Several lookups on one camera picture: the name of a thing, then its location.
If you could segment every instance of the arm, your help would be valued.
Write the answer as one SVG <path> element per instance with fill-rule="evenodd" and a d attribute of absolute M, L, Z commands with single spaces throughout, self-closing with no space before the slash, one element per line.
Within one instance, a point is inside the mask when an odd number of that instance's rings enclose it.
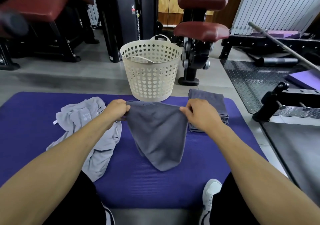
<path fill-rule="evenodd" d="M 42 224 L 67 195 L 87 155 L 130 109 L 112 101 L 91 122 L 19 170 L 0 188 L 0 225 Z"/>
<path fill-rule="evenodd" d="M 224 125 L 207 101 L 190 99 L 180 110 L 218 145 L 243 199 L 261 225 L 320 224 L 317 205 Z"/>

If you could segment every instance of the crumpled gray clothing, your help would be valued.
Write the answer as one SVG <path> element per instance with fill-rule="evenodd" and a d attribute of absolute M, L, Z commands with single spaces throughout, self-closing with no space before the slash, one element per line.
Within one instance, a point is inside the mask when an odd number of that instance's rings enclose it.
<path fill-rule="evenodd" d="M 61 112 L 56 114 L 59 125 L 66 133 L 57 141 L 50 144 L 49 150 L 59 142 L 65 140 L 78 131 L 106 108 L 103 100 L 93 97 L 78 104 L 70 104 L 61 108 Z M 113 150 L 121 137 L 122 124 L 114 122 L 113 126 L 107 130 L 97 144 L 90 151 L 83 166 L 82 171 L 94 182 L 99 179 L 108 166 Z"/>
<path fill-rule="evenodd" d="M 189 99 L 207 100 L 219 113 L 219 116 L 224 124 L 229 124 L 229 115 L 223 101 L 223 94 L 215 94 L 197 89 L 189 90 Z M 198 130 L 195 126 L 189 123 L 189 130 L 191 132 L 203 132 Z"/>
<path fill-rule="evenodd" d="M 160 102 L 128 101 L 127 123 L 142 156 L 160 171 L 182 159 L 188 120 L 179 106 Z"/>

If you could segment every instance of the person's right arm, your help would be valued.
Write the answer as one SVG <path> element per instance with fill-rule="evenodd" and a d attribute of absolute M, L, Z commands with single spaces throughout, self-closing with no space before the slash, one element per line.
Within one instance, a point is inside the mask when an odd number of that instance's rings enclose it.
<path fill-rule="evenodd" d="M 320 224 L 320 209 L 287 177 L 246 145 L 206 100 L 180 107 L 218 145 L 252 214 L 261 225 Z"/>

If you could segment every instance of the gray tile floor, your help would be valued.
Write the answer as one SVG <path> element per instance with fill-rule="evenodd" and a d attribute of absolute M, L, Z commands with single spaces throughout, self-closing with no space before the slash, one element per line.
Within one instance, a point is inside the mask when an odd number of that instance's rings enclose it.
<path fill-rule="evenodd" d="M 123 63 L 109 60 L 104 37 L 101 31 L 95 31 L 99 45 L 79 45 L 75 53 L 82 58 L 78 63 L 50 61 L 39 58 L 14 59 L 21 69 L 9 72 L 0 71 L 0 105 L 13 94 L 20 91 L 92 93 L 92 94 L 131 94 Z M 197 78 L 200 85 L 195 87 L 213 93 L 224 94 L 238 106 L 243 118 L 252 130 L 269 162 L 285 174 L 269 141 L 260 125 L 253 121 L 238 96 L 234 86 L 223 69 L 218 56 L 222 50 L 220 42 L 215 44 L 210 55 L 210 68 L 199 70 Z M 232 49 L 229 60 L 251 61 L 243 52 Z M 183 76 L 179 67 L 177 78 Z M 174 85 L 172 96 L 188 96 L 189 87 Z M 299 123 L 320 125 L 318 119 L 284 118 L 274 116 L 271 121 L 280 123 Z M 160 209 L 113 209 L 117 224 L 196 224 L 199 214 L 186 210 Z"/>

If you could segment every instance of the hand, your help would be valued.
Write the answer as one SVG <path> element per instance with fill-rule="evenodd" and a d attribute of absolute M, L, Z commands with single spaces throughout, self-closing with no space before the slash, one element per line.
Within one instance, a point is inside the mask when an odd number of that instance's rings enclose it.
<path fill-rule="evenodd" d="M 223 124 L 217 110 L 206 100 L 190 99 L 186 107 L 180 107 L 188 121 L 208 134 L 215 126 Z"/>
<path fill-rule="evenodd" d="M 122 117 L 129 110 L 130 106 L 126 104 L 126 101 L 119 99 L 111 101 L 102 114 L 113 124 L 115 121 L 123 120 Z"/>

